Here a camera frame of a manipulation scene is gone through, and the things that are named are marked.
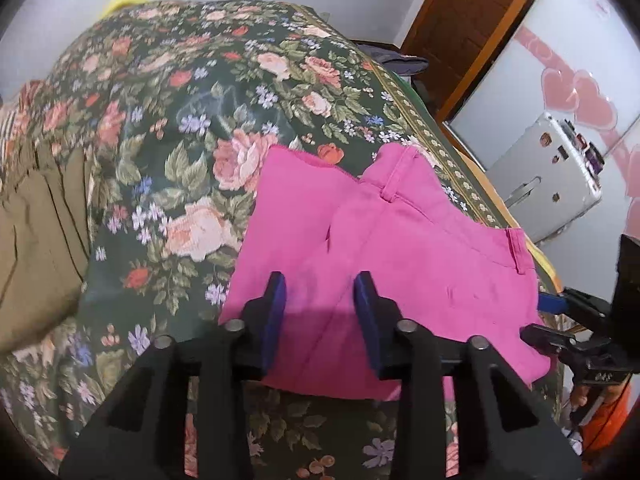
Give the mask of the right hand orange sleeve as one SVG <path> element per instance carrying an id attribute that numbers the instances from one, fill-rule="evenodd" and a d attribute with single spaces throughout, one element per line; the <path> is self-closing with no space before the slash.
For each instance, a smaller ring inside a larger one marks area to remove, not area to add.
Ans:
<path id="1" fill-rule="evenodd" d="M 574 385 L 570 393 L 570 421 L 575 427 L 584 426 L 592 419 L 602 403 L 603 388 L 599 386 Z"/>

